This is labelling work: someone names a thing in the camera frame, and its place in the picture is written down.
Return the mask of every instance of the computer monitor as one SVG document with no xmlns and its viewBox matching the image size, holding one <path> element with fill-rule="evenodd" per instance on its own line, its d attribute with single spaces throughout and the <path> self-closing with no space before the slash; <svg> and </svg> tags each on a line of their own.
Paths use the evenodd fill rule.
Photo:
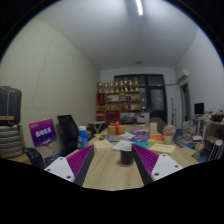
<svg viewBox="0 0 224 224">
<path fill-rule="evenodd" d="M 194 104 L 194 114 L 196 117 L 204 114 L 204 103 Z"/>
</svg>

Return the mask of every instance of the window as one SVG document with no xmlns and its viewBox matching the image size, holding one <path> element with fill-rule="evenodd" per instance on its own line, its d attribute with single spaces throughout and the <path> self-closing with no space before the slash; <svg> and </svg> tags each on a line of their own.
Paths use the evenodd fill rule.
<svg viewBox="0 0 224 224">
<path fill-rule="evenodd" d="M 119 82 L 124 81 L 125 78 L 132 81 L 137 78 L 141 93 L 142 112 L 150 112 L 150 117 L 158 116 L 166 122 L 167 103 L 163 75 L 119 75 L 114 76 L 114 81 L 116 79 Z"/>
</svg>

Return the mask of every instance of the white wall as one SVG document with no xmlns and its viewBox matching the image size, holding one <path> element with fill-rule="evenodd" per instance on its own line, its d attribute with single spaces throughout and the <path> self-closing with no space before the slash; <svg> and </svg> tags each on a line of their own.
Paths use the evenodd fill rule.
<svg viewBox="0 0 224 224">
<path fill-rule="evenodd" d="M 176 66 L 176 74 L 184 68 L 189 77 L 181 84 L 188 82 L 191 115 L 194 115 L 195 103 L 204 102 L 205 110 L 213 109 L 214 112 L 224 109 L 223 65 L 210 40 L 200 29 L 192 46 Z"/>
<path fill-rule="evenodd" d="M 128 68 L 117 68 L 111 70 L 101 71 L 101 81 L 111 82 L 114 81 L 115 75 L 129 75 L 129 74 L 159 74 L 164 75 L 165 84 L 176 83 L 176 74 L 174 69 L 171 68 L 158 68 L 158 67 L 128 67 Z M 171 99 L 173 98 L 173 108 L 177 109 L 177 128 L 181 128 L 181 114 L 179 107 L 181 105 L 180 95 L 177 94 L 177 86 L 166 86 L 167 95 L 167 107 L 168 107 L 168 123 L 171 124 Z"/>
<path fill-rule="evenodd" d="M 15 37 L 0 66 L 0 85 L 22 90 L 21 124 L 27 147 L 33 147 L 28 124 L 71 114 L 77 125 L 96 119 L 99 71 L 64 36 L 33 19 Z M 63 148 L 57 132 L 51 144 Z"/>
</svg>

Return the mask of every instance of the mug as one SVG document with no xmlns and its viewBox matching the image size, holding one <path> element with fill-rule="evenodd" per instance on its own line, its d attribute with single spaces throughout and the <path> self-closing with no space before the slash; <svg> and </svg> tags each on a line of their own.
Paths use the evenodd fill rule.
<svg viewBox="0 0 224 224">
<path fill-rule="evenodd" d="M 132 165 L 133 160 L 132 146 L 124 146 L 121 149 L 121 165 L 130 166 Z"/>
</svg>

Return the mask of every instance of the bottle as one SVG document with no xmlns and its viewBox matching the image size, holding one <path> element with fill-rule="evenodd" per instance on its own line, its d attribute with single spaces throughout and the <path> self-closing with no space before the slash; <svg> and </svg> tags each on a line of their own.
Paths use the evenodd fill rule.
<svg viewBox="0 0 224 224">
<path fill-rule="evenodd" d="M 89 146 L 88 137 L 85 126 L 79 126 L 78 148 L 84 149 Z"/>
</svg>

